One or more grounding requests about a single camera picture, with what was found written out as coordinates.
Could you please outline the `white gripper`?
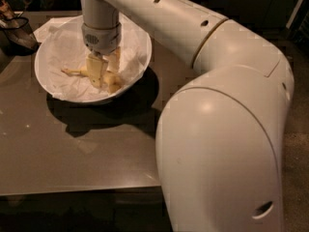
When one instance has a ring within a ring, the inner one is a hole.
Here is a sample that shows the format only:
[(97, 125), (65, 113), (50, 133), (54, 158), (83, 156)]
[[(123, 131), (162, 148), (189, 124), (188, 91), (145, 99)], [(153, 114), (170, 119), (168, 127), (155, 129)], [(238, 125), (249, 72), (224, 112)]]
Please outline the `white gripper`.
[(89, 79), (94, 87), (100, 88), (107, 67), (113, 73), (119, 71), (121, 58), (119, 44), (122, 39), (122, 24), (118, 23), (112, 29), (95, 29), (83, 23), (81, 30), (84, 44), (88, 49), (96, 55), (105, 55), (105, 60), (92, 53), (86, 57)]

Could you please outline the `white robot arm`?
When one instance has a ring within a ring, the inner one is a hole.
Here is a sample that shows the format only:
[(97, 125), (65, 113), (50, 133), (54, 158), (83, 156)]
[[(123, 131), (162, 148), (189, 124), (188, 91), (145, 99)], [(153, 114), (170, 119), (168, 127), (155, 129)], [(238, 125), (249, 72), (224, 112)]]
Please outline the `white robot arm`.
[(163, 108), (155, 137), (174, 232), (284, 232), (282, 143), (295, 81), (272, 43), (188, 0), (105, 2), (181, 58), (197, 78)]

